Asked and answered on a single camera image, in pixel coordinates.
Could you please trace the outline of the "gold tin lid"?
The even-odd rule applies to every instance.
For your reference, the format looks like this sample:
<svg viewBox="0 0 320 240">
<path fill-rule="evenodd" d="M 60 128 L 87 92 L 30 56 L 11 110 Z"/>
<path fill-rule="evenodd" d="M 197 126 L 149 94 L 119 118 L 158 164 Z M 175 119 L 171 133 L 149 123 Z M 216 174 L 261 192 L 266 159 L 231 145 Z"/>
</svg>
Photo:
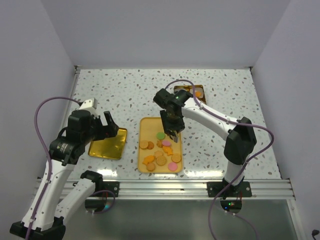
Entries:
<svg viewBox="0 0 320 240">
<path fill-rule="evenodd" d="M 125 149 L 127 134 L 126 128 L 119 128 L 115 137 L 92 141 L 88 155 L 96 158 L 120 160 Z"/>
</svg>

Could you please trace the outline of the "orange round cookie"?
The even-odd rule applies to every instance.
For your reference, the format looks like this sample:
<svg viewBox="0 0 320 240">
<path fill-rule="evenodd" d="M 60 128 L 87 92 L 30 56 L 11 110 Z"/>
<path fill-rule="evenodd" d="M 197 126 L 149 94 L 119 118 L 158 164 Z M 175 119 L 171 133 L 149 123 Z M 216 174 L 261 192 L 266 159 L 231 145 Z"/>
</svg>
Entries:
<svg viewBox="0 0 320 240">
<path fill-rule="evenodd" d="M 196 96 L 197 98 L 201 98 L 201 97 L 202 97 L 202 93 L 199 92 L 199 91 L 196 91 L 196 92 L 195 92 L 195 96 Z"/>
</svg>

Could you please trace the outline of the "steel serving tongs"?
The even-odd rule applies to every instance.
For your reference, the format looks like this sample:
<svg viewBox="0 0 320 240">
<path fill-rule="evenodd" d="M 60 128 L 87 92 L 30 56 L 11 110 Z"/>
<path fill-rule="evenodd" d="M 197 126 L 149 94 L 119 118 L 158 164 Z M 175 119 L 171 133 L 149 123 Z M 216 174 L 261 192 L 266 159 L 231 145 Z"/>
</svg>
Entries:
<svg viewBox="0 0 320 240">
<path fill-rule="evenodd" d="M 170 136 L 170 139 L 173 140 L 175 143 L 178 142 L 179 140 L 179 137 L 174 133 L 174 134 L 171 134 Z"/>
</svg>

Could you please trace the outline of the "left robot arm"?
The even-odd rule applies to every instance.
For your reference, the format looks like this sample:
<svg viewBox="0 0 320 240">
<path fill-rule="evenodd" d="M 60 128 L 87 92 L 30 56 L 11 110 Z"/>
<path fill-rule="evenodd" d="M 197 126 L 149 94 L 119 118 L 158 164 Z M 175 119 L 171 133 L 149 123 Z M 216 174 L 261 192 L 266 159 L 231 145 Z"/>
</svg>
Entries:
<svg viewBox="0 0 320 240">
<path fill-rule="evenodd" d="M 65 184 L 74 170 L 86 145 L 93 140 L 115 137 L 119 127 L 111 113 L 105 111 L 107 124 L 89 110 L 75 110 L 68 117 L 67 126 L 50 144 L 45 172 L 35 198 L 21 221 L 14 222 L 9 232 L 26 240 L 61 240 L 70 217 L 89 197 L 107 194 L 116 198 L 111 188 L 106 188 L 100 173 L 87 170 L 81 174 L 73 190 L 61 200 Z"/>
</svg>

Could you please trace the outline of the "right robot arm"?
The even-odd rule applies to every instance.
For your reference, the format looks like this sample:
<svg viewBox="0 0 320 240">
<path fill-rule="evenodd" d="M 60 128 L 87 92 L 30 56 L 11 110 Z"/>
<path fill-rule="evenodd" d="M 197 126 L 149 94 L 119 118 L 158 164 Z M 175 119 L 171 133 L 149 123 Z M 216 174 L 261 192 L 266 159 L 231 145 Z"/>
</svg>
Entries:
<svg viewBox="0 0 320 240">
<path fill-rule="evenodd" d="M 257 144 L 252 122 L 246 117 L 238 120 L 224 115 L 184 90 L 172 94 L 162 88 L 153 101 L 161 108 L 164 133 L 174 142 L 185 129 L 184 118 L 201 124 L 225 141 L 223 154 L 228 163 L 222 189 L 227 196 L 235 196 L 241 190 L 240 184 L 244 179 L 241 169 Z"/>
</svg>

